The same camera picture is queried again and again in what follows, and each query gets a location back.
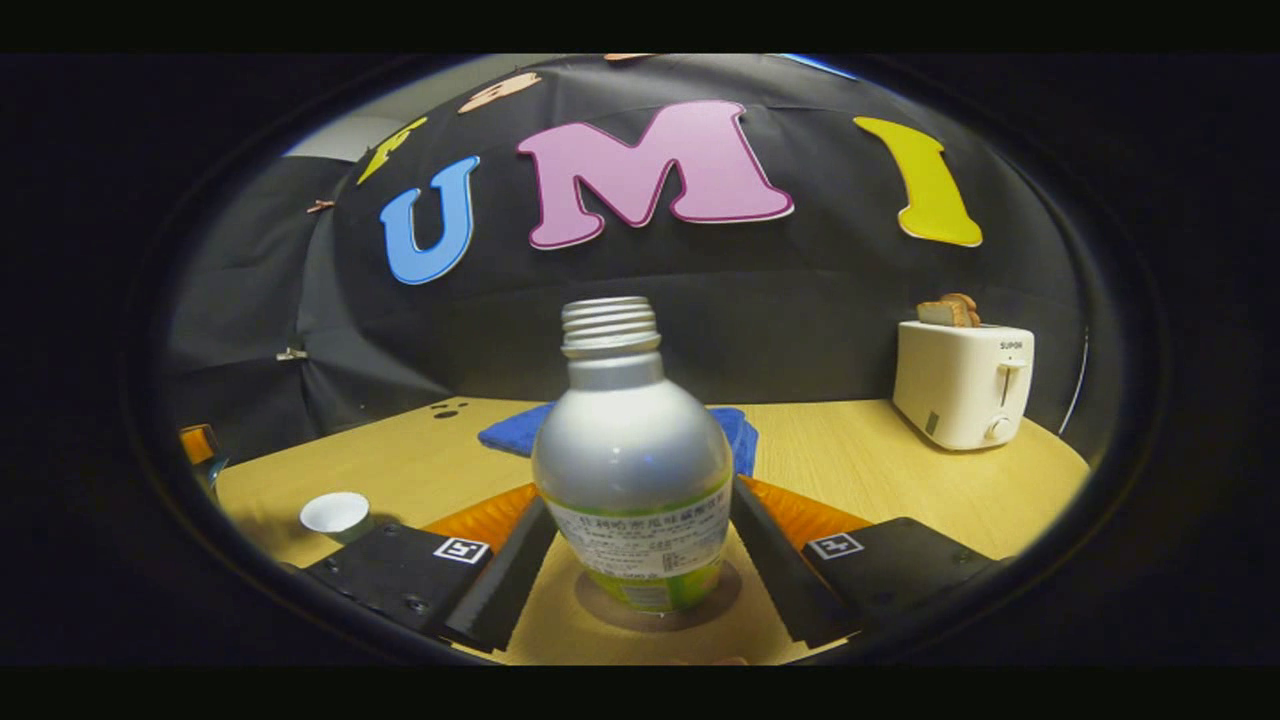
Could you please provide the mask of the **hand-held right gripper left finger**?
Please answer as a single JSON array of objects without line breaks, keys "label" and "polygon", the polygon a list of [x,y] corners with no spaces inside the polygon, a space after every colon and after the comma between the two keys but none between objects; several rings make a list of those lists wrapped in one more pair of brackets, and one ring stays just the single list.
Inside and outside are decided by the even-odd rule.
[{"label": "hand-held right gripper left finger", "polygon": [[525,484],[421,528],[380,525],[302,574],[406,630],[489,653],[508,648],[556,534]]}]

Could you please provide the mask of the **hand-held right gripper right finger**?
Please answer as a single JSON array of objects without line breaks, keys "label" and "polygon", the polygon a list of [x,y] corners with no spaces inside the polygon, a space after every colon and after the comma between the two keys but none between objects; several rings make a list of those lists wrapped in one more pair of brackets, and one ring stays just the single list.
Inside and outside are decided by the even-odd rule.
[{"label": "hand-held right gripper right finger", "polygon": [[902,626],[1001,568],[916,519],[872,523],[746,475],[731,519],[787,633],[810,648]]}]

